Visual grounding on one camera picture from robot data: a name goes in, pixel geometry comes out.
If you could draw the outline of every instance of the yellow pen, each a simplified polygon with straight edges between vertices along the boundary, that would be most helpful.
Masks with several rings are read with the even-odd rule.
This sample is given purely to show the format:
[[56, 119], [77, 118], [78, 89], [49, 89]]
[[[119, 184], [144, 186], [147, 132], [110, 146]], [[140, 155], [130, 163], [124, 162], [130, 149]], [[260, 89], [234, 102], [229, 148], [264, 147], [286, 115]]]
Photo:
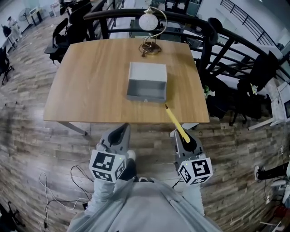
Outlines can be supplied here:
[[182, 126], [180, 125], [180, 123], [177, 121], [176, 117], [174, 116], [174, 114], [171, 112], [171, 110], [167, 107], [167, 105], [165, 104], [165, 108], [166, 108], [166, 112], [169, 116], [169, 118], [171, 119], [171, 121], [173, 122], [173, 124], [175, 125], [176, 129], [180, 132], [181, 136], [184, 138], [185, 142], [189, 143], [190, 142], [190, 138], [189, 136], [185, 133], [184, 129], [182, 128]]

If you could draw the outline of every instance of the table lamp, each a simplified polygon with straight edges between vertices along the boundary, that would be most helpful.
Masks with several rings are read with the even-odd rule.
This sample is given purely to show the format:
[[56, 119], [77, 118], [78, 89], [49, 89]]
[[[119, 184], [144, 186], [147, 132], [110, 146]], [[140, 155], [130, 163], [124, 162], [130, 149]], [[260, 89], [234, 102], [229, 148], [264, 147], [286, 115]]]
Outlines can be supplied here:
[[[166, 25], [160, 33], [158, 33], [156, 35], [148, 36], [147, 38], [144, 38], [143, 43], [139, 47], [139, 50], [140, 50], [140, 48], [142, 48], [142, 50], [140, 50], [140, 51], [142, 52], [143, 57], [145, 56], [145, 54], [156, 55], [162, 51], [161, 47], [159, 45], [157, 45], [157, 43], [156, 43], [156, 38], [159, 35], [161, 35], [166, 30], [166, 27], [167, 27], [166, 15], [163, 13], [163, 11], [161, 11], [153, 6], [149, 6], [148, 9], [144, 11], [145, 14], [139, 18], [139, 26], [145, 31], [151, 31], [157, 27], [158, 19], [156, 18], [155, 15], [153, 15], [154, 11], [152, 9], [158, 10], [163, 14], [165, 21], [166, 21]], [[147, 41], [148, 39], [155, 39], [155, 42]]]

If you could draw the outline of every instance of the person's arm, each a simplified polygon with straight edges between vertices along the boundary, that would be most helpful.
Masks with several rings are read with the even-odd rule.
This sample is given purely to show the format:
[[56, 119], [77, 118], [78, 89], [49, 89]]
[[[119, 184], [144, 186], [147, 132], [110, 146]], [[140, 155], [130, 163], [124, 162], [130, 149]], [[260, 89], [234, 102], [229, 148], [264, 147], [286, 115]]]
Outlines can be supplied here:
[[85, 214], [92, 216], [95, 214], [114, 193], [115, 183], [95, 179], [94, 180], [94, 193]]

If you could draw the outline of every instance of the wooden tabletop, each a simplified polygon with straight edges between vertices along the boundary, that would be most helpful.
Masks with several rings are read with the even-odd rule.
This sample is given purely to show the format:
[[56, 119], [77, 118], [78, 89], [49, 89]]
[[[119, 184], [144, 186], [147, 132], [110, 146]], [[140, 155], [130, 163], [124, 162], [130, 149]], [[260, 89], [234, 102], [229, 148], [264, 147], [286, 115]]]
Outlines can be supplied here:
[[170, 123], [164, 104], [126, 98], [130, 62], [165, 64], [167, 106], [182, 123], [209, 122], [200, 78], [185, 43], [157, 40], [162, 52], [142, 57], [142, 39], [70, 45], [51, 86], [45, 121]]

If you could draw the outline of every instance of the black pants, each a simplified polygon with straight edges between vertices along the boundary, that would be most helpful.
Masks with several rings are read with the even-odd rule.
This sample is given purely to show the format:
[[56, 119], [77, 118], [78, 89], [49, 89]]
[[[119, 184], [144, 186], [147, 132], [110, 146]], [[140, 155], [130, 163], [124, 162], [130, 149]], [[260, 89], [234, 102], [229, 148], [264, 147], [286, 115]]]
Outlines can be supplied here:
[[268, 171], [259, 171], [258, 179], [272, 179], [278, 176], [286, 176], [288, 164], [289, 162]]
[[119, 179], [130, 180], [137, 176], [136, 163], [133, 159], [128, 159], [128, 164]]

